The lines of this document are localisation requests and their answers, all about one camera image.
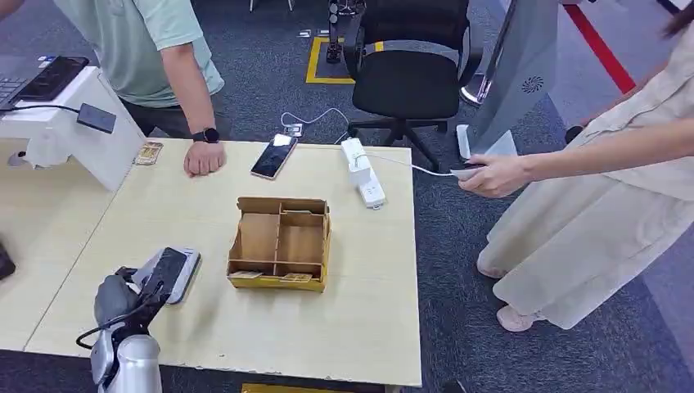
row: floor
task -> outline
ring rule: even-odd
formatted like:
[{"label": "floor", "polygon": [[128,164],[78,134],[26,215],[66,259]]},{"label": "floor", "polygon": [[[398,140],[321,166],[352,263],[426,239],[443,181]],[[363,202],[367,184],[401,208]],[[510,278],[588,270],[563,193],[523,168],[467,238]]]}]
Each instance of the floor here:
[{"label": "floor", "polygon": [[[648,38],[668,17],[651,3],[656,4],[629,0],[628,6],[626,1],[581,6],[635,79],[663,61],[669,48]],[[194,6],[215,64],[228,83],[224,102],[235,139],[268,140],[280,130],[283,111],[311,117],[334,106],[350,119],[368,117],[351,106],[350,86],[304,83],[310,40],[296,36],[302,29],[324,27],[324,2],[297,2],[293,13],[284,0],[264,0],[253,13],[248,12],[247,2],[238,0],[195,0]],[[490,52],[503,18],[502,2],[471,0],[469,14],[484,32]],[[0,37],[5,37],[0,42],[3,53],[63,53],[93,59],[89,46],[50,0],[28,2],[0,24]],[[638,48],[626,42],[634,37],[639,39]],[[567,124],[620,95],[563,11],[560,42],[559,83],[512,130],[521,153],[562,148]],[[646,43],[652,50],[639,56]],[[456,123],[473,115],[463,106]],[[344,122],[331,116],[308,127],[304,142],[332,143],[344,130]],[[451,133],[423,136],[446,165],[457,162]],[[378,138],[374,134],[364,142],[377,143]],[[413,160],[425,163],[416,152]],[[455,182],[419,173],[413,182],[424,386],[410,391],[436,392],[451,378],[463,380],[470,393],[691,391],[694,367],[687,366],[691,362],[687,359],[694,355],[694,341],[687,340],[686,327],[692,326],[692,320],[683,315],[687,312],[677,307],[676,300],[687,299],[683,296],[694,291],[691,280],[684,280],[694,273],[692,264],[687,264],[694,233],[574,329],[539,324],[526,333],[510,334],[494,317],[501,303],[491,292],[493,282],[476,273],[473,265],[484,247],[484,235],[513,197],[484,200],[460,192]],[[88,370],[86,359],[0,351],[0,392],[89,391]],[[162,379],[167,392],[237,392],[241,383],[255,381],[376,391],[375,386],[174,367],[163,368]]]}]

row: laptop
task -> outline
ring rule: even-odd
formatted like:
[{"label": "laptop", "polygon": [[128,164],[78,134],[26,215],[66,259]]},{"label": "laptop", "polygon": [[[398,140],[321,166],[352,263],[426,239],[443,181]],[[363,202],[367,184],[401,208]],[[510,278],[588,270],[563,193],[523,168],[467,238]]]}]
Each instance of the laptop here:
[{"label": "laptop", "polygon": [[17,95],[41,72],[36,60],[0,55],[0,110],[11,109]]}]

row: black cable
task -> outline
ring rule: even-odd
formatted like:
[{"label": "black cable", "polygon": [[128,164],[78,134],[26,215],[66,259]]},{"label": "black cable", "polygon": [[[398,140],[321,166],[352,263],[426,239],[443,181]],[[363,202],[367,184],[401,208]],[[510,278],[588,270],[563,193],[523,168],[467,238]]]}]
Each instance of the black cable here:
[{"label": "black cable", "polygon": [[117,324],[117,323],[123,322],[125,319],[128,319],[128,318],[132,317],[133,314],[135,314],[135,313],[137,313],[138,311],[140,311],[141,309],[145,308],[146,305],[147,305],[146,303],[142,303],[139,307],[137,307],[137,308],[134,309],[133,311],[130,311],[129,313],[124,314],[124,315],[121,315],[121,316],[119,316],[119,317],[115,317],[115,318],[113,318],[112,320],[110,320],[110,321],[104,323],[104,324],[101,325],[101,326],[95,327],[94,329],[92,329],[92,330],[90,330],[90,331],[88,331],[88,332],[85,332],[85,333],[80,334],[79,337],[77,337],[77,340],[75,340],[74,342],[77,343],[78,346],[81,346],[82,348],[84,348],[85,350],[91,350],[91,349],[92,349],[92,346],[90,346],[89,344],[84,344],[84,343],[82,342],[83,339],[85,339],[85,338],[91,336],[92,334],[94,334],[94,333],[96,333],[96,332],[100,332],[100,331],[102,331],[102,330],[106,330],[107,328],[110,328],[111,326],[113,326],[113,325],[115,325],[115,324]]},{"label": "black cable", "polygon": [[139,305],[137,308],[135,308],[133,311],[130,311],[130,312],[127,313],[127,314],[123,314],[123,315],[121,315],[121,316],[119,316],[119,317],[115,317],[115,318],[109,320],[108,322],[102,324],[101,326],[97,326],[97,327],[95,327],[94,329],[91,329],[91,330],[89,330],[89,331],[87,331],[87,332],[84,332],[84,333],[80,334],[79,337],[77,337],[77,340],[75,340],[74,342],[75,342],[78,346],[81,346],[82,348],[84,348],[85,350],[91,350],[91,349],[92,349],[92,346],[90,346],[89,344],[84,344],[84,343],[82,342],[83,339],[85,339],[85,338],[91,336],[92,334],[94,334],[94,333],[96,333],[96,332],[100,332],[101,330],[106,330],[107,328],[110,328],[111,326],[113,326],[113,325],[115,325],[115,324],[117,324],[117,323],[121,323],[121,322],[123,322],[125,319],[128,319],[128,318],[132,317],[134,314],[136,314],[137,312],[139,312],[141,309],[144,309],[145,307],[147,307],[147,306],[148,306],[147,302],[148,302],[152,297],[154,297],[154,295],[156,295],[157,292],[159,292],[159,290],[160,290],[162,287],[163,287],[163,285],[162,285],[162,283],[160,282],[159,284],[157,284],[157,286],[156,286],[154,292],[152,292],[148,297],[146,297],[144,300],[142,300],[142,304]]},{"label": "black cable", "polygon": [[76,114],[79,114],[78,109],[70,108],[69,106],[63,106],[63,105],[29,105],[29,106],[15,106],[14,108],[9,108],[9,109],[0,109],[0,113],[6,113],[6,112],[14,112],[14,111],[23,111],[25,109],[36,109],[36,108],[54,108],[54,109],[63,109],[65,111],[70,111],[74,112]]}]

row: man's hand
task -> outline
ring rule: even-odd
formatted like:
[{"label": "man's hand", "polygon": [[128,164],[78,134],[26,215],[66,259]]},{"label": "man's hand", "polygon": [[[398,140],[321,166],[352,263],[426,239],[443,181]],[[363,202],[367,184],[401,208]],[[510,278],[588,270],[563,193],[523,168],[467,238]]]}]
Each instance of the man's hand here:
[{"label": "man's hand", "polygon": [[458,185],[483,197],[503,198],[532,181],[523,156],[473,156],[468,162],[487,166]]},{"label": "man's hand", "polygon": [[227,163],[227,153],[222,143],[194,142],[183,161],[188,176],[205,176],[216,172]]}]

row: black smartphone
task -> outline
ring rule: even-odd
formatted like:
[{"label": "black smartphone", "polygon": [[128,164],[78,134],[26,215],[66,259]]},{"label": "black smartphone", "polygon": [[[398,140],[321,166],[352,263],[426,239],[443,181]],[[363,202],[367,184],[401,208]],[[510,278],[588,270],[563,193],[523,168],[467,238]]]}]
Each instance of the black smartphone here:
[{"label": "black smartphone", "polygon": [[297,143],[299,143],[298,138],[280,133],[275,135],[253,168],[250,169],[251,174],[274,180]]},{"label": "black smartphone", "polygon": [[142,290],[151,293],[161,282],[160,293],[170,295],[187,260],[187,255],[166,247]]},{"label": "black smartphone", "polygon": [[468,164],[468,163],[464,163],[464,164],[462,165],[462,168],[461,168],[461,169],[477,169],[477,168],[484,168],[485,166],[487,166],[487,165],[486,165],[486,164]]},{"label": "black smartphone", "polygon": [[17,98],[36,102],[53,101],[87,64],[87,57],[58,56],[17,94]]}]

